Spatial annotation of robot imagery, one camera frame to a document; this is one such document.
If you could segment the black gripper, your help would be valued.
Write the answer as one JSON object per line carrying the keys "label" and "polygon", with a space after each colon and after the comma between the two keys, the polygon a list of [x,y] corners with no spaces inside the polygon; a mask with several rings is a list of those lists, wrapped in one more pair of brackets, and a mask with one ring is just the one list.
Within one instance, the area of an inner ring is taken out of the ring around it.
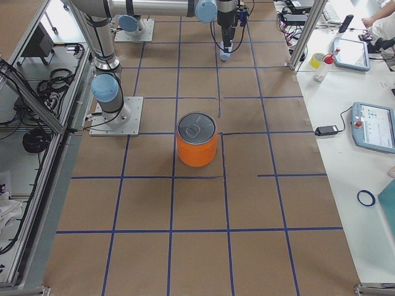
{"label": "black gripper", "polygon": [[233,48],[237,16],[247,17],[249,8],[243,1],[219,0],[217,1],[217,23],[222,29],[223,51],[230,52]]}

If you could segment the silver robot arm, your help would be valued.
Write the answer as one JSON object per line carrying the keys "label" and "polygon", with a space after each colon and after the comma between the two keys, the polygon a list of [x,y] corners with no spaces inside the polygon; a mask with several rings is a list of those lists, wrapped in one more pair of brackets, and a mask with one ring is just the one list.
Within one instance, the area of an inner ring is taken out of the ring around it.
{"label": "silver robot arm", "polygon": [[119,15],[118,27],[130,36],[142,35],[146,29],[140,15]]}
{"label": "silver robot arm", "polygon": [[216,21],[221,28],[225,56],[234,52],[236,27],[245,27],[252,9],[242,1],[71,1],[78,24],[93,54],[96,77],[91,92],[101,114],[93,121],[89,132],[95,136],[136,136],[139,133],[142,97],[123,94],[120,77],[122,66],[115,53],[110,21],[125,16],[123,31],[142,35],[145,31],[141,16],[196,17],[202,23]]}

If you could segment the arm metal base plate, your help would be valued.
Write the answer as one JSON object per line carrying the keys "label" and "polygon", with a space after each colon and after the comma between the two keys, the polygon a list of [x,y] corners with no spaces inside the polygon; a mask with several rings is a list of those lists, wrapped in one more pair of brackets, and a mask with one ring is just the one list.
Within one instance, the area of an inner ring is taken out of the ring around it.
{"label": "arm metal base plate", "polygon": [[117,115],[105,113],[96,104],[95,112],[101,113],[93,118],[93,127],[89,129],[91,136],[137,136],[141,123],[143,97],[124,97],[123,108]]}
{"label": "arm metal base plate", "polygon": [[118,28],[115,34],[116,43],[151,42],[154,31],[154,19],[133,18],[121,15],[118,18]]}

